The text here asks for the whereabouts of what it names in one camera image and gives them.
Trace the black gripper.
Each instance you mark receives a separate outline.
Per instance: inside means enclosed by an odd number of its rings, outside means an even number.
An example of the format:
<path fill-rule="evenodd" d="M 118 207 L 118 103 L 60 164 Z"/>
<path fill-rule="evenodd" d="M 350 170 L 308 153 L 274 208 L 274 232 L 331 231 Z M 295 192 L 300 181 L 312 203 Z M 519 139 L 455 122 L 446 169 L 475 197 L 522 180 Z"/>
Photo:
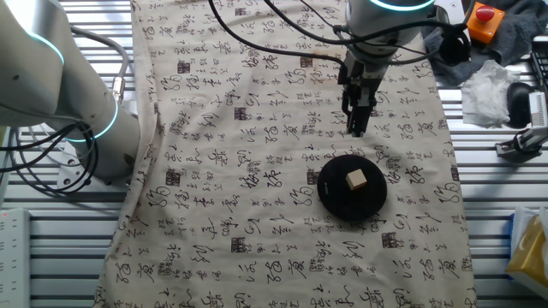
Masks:
<path fill-rule="evenodd" d="M 347 133 L 354 132 L 354 108 L 358 106 L 357 136 L 362 137 L 377 105 L 375 95 L 388 66 L 362 61 L 351 51 L 346 53 L 343 63 L 339 83 L 343 86 L 342 112 L 347 116 Z"/>

